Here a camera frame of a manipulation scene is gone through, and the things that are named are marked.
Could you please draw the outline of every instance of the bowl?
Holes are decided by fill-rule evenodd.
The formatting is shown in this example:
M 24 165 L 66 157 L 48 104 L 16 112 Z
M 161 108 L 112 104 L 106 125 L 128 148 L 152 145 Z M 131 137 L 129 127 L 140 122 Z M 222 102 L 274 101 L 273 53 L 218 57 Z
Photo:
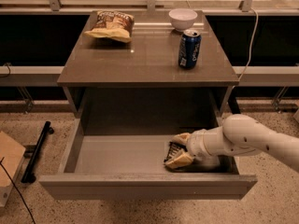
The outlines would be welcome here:
M 172 26 L 177 31 L 183 32 L 193 26 L 197 13 L 191 9 L 178 8 L 169 12 L 169 18 Z

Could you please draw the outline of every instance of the open drawer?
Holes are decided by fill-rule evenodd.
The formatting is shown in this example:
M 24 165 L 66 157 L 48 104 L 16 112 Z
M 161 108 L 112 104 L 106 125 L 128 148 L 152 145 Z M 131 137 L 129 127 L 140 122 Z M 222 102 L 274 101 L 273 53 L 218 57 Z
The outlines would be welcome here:
M 256 183 L 216 157 L 170 171 L 171 137 L 215 125 L 208 88 L 87 88 L 57 175 L 55 199 L 241 199 Z

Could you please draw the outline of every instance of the chip bag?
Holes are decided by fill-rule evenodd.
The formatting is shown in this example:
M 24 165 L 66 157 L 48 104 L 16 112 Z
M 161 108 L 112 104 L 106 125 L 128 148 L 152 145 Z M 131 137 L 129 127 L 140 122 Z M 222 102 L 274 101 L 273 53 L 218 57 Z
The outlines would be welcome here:
M 111 38 L 120 42 L 131 41 L 134 16 L 118 11 L 97 11 L 97 23 L 86 35 Z

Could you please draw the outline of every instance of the blue can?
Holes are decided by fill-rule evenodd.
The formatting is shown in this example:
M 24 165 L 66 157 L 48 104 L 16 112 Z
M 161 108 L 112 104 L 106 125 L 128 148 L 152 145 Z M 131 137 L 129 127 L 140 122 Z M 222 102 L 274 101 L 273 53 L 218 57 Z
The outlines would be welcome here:
M 192 69 L 196 66 L 202 37 L 196 30 L 186 30 L 179 44 L 178 65 L 184 69 Z

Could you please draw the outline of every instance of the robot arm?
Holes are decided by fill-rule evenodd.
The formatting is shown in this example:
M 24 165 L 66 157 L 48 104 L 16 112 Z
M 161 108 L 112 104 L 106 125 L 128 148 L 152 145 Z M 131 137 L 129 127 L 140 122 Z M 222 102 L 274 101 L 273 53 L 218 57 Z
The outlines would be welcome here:
M 299 138 L 277 133 L 245 115 L 232 115 L 215 129 L 177 135 L 174 141 L 184 144 L 190 157 L 200 159 L 250 156 L 263 151 L 299 173 Z

